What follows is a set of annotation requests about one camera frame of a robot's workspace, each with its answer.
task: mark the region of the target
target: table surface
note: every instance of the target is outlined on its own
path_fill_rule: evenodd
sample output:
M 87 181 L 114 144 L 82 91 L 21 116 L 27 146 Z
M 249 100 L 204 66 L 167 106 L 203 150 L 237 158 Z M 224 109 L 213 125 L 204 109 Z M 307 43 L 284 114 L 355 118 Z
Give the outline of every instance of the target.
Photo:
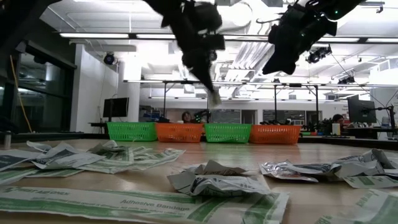
M 106 140 L 66 141 L 77 149 L 89 149 Z M 46 142 L 52 146 L 58 142 Z M 12 185 L 24 187 L 52 187 L 82 190 L 150 190 L 175 192 L 166 176 L 177 174 L 182 166 L 207 162 L 209 159 L 226 166 L 241 166 L 258 170 L 258 163 L 286 159 L 295 164 L 331 162 L 341 157 L 362 154 L 369 149 L 359 147 L 334 146 L 327 144 L 255 145 L 255 144 L 186 144 L 162 142 L 119 142 L 125 146 L 144 146 L 156 151 L 166 148 L 184 149 L 186 153 L 175 162 L 154 167 L 145 171 L 126 171 L 119 174 L 102 174 L 85 171 L 66 178 L 22 179 Z M 13 144 L 13 148 L 26 149 L 25 144 Z M 394 151 L 385 151 L 389 157 L 398 157 Z M 333 215 L 352 207 L 366 192 L 354 189 L 345 182 L 334 183 L 294 183 L 263 177 L 255 171 L 259 180 L 275 192 L 290 192 L 283 224 L 315 223 L 322 215 Z M 394 189 L 382 189 L 396 192 Z M 7 224 L 109 224 L 116 221 L 89 220 L 61 215 L 6 213 L 0 212 L 0 223 Z

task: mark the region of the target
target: computer monitor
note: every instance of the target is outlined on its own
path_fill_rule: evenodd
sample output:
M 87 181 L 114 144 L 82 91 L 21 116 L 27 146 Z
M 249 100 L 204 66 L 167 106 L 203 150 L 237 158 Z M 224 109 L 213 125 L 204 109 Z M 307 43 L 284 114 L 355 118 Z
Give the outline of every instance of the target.
M 112 121 L 112 117 L 126 117 L 129 108 L 129 98 L 114 98 L 106 99 L 104 102 L 104 118 L 109 118 L 108 121 Z
M 348 113 L 351 122 L 376 123 L 376 110 L 373 101 L 348 99 Z

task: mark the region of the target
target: person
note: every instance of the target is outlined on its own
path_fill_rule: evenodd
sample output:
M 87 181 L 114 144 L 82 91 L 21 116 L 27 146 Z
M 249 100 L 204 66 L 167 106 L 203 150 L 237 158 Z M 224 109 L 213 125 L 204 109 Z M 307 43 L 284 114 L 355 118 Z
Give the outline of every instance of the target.
M 335 123 L 335 124 L 337 124 L 337 123 L 340 124 L 341 130 L 347 128 L 347 126 L 344 125 L 344 117 L 343 117 L 343 115 L 341 115 L 341 114 L 335 114 L 331 120 L 332 120 L 332 122 Z
M 189 113 L 188 111 L 182 113 L 181 119 L 184 122 L 184 124 L 191 123 L 192 120 L 191 113 Z

